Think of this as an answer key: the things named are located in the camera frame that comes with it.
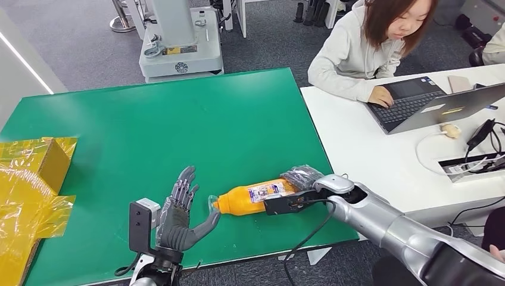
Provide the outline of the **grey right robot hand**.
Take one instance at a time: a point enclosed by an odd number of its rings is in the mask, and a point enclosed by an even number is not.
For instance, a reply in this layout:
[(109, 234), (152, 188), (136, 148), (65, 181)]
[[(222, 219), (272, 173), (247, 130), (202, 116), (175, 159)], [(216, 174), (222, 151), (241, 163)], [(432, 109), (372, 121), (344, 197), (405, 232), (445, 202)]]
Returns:
[(292, 167), (281, 173), (280, 177), (294, 185), (299, 191), (306, 191), (312, 189), (313, 184), (324, 177), (324, 174), (305, 164)]

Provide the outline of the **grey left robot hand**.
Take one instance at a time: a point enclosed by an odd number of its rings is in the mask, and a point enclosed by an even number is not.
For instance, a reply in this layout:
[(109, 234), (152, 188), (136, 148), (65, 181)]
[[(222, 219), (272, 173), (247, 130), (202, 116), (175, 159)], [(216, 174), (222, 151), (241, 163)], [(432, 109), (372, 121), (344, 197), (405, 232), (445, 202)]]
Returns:
[(199, 186), (193, 185), (195, 167), (187, 166), (179, 174), (170, 195), (161, 209), (160, 224), (156, 230), (156, 243), (163, 248), (184, 252), (192, 248), (215, 229), (221, 217), (214, 207), (215, 196), (208, 197), (209, 215), (194, 228), (189, 227), (191, 206)]

